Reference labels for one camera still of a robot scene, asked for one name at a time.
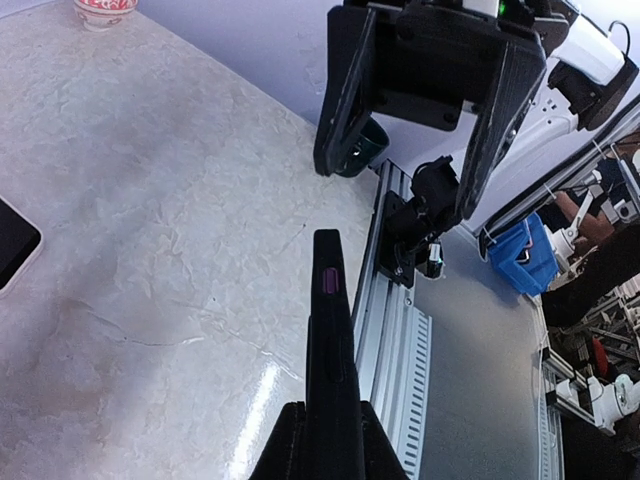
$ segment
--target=red and white bowl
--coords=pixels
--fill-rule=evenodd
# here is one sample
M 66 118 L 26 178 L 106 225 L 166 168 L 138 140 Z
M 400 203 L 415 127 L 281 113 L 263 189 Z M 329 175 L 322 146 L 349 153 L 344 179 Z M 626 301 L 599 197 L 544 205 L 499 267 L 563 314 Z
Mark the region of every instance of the red and white bowl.
M 91 32 L 104 32 L 133 12 L 138 0 L 73 0 L 84 26 Z

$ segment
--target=blue bin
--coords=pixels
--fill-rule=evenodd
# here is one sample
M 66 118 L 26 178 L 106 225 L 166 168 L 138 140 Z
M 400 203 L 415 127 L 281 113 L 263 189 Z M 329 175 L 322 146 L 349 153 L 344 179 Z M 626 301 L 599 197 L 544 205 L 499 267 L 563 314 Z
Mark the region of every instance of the blue bin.
M 533 246 L 529 249 L 530 261 L 521 265 L 516 259 L 530 239 L 533 240 Z M 489 249 L 489 259 L 494 270 L 518 292 L 532 296 L 545 292 L 558 274 L 551 243 L 536 213 L 500 235 Z

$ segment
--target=marble table surface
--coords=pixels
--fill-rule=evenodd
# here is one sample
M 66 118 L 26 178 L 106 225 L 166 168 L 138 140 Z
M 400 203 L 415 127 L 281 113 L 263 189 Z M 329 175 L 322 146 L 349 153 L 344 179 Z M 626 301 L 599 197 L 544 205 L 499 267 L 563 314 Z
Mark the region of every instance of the marble table surface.
M 0 300 L 0 478 L 244 479 L 304 397 L 313 231 L 355 293 L 377 179 L 142 15 L 0 21 L 0 195 L 44 249 Z

